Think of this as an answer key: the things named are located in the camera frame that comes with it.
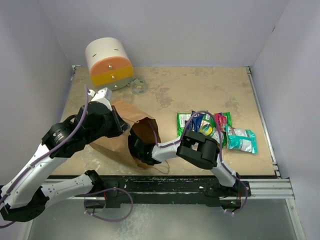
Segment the green white snack packet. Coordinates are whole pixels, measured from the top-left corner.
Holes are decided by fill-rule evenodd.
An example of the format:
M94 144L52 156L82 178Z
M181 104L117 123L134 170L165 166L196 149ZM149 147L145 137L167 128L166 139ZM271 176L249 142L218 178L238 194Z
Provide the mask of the green white snack packet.
M177 136L181 136L183 133L183 130L185 128L185 121L188 121L192 114L194 114L195 111L192 111L191 113L178 113L177 114Z

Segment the blue white chips bag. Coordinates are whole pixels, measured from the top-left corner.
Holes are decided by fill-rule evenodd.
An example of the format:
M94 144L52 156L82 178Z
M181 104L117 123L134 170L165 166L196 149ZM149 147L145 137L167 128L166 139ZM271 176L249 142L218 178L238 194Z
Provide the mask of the blue white chips bag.
M197 132L197 133L204 133L205 126L207 125L208 121L206 120L206 113L198 113L196 114L190 123L187 125L187 120L184 121L185 126L188 130Z

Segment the teal snack packet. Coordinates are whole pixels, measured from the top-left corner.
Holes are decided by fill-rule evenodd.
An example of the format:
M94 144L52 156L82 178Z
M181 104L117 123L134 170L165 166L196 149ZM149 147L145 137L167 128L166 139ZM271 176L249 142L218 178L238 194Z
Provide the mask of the teal snack packet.
M229 125L225 126L225 131L229 150L239 150L251 154L258 153L257 138L253 131Z

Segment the yellow green snack bag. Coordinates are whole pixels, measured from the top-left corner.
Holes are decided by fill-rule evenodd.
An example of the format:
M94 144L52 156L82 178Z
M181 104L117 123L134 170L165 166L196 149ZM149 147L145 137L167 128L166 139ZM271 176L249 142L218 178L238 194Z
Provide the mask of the yellow green snack bag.
M229 112L220 112L218 114L223 114L224 116L226 116L227 124L232 124L232 120ZM205 126L205 129L204 129L205 132L204 133L200 132L200 133L215 139L219 143L220 138L219 138L216 122L207 113L206 113L206 120L207 120L207 125ZM224 147L227 143L226 131L220 131L220 132L221 132L222 146Z

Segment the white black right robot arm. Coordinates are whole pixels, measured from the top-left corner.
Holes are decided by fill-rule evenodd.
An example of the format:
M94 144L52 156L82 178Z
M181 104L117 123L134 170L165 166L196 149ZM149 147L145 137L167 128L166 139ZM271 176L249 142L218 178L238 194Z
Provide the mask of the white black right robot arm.
M219 143L201 133L187 130L182 139L155 144L144 143L131 130L128 148L132 156L149 166L180 157L200 169L209 170L226 195L233 196L240 190L239 177L223 161Z

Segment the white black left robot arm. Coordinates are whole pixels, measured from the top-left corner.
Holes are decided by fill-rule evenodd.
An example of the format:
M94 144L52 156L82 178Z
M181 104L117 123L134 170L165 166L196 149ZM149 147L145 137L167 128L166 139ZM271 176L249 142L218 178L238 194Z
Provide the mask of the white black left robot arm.
M44 135L35 154L19 174L0 189L0 214L5 221L28 222L57 202L73 196L98 196L105 184L95 170L62 182L46 184L52 172L74 153L101 137L124 134L130 125L114 106L93 101L78 114L54 124Z

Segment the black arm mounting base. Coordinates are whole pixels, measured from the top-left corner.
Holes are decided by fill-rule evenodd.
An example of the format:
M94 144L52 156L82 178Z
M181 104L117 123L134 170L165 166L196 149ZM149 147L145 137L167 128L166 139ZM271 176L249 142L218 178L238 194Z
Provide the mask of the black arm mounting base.
M248 181L238 182L237 189L220 185L213 175L104 175L103 187L84 199L93 209L119 208L122 204L205 205L235 211L251 196Z

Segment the brown paper bag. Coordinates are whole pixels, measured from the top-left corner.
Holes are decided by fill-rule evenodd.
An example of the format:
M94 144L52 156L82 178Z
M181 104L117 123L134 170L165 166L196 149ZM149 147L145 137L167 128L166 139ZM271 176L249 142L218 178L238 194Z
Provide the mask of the brown paper bag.
M111 104L115 106L117 113L129 124L130 128L118 137L101 137L91 143L90 146L114 162L123 164L132 169L141 169L144 172L149 169L155 169L160 173L167 175L170 171L170 165L168 163L166 163L163 168L147 165L131 155L128 145L130 130L133 130L133 132L146 144L154 144L155 137L157 137L159 142L161 141L154 109L138 108L137 106L120 99L113 100Z

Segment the pink red snack packet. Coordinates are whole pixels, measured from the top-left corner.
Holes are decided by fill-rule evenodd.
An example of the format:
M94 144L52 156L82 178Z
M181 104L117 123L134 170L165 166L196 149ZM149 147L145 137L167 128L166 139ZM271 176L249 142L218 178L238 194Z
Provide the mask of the pink red snack packet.
M220 114L220 113L216 113L214 115L215 120L217 122L217 126L219 127L221 132L225 132L226 131L226 125L228 123L228 119L225 115Z

